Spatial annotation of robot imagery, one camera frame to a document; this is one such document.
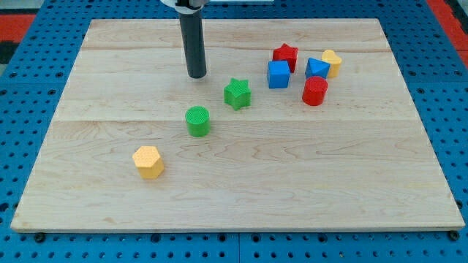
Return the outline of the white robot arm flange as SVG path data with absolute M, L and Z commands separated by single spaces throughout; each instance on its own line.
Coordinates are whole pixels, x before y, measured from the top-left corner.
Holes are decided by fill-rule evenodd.
M 210 0 L 161 0 L 161 2 L 173 8 L 176 12 L 191 15 L 202 9 Z

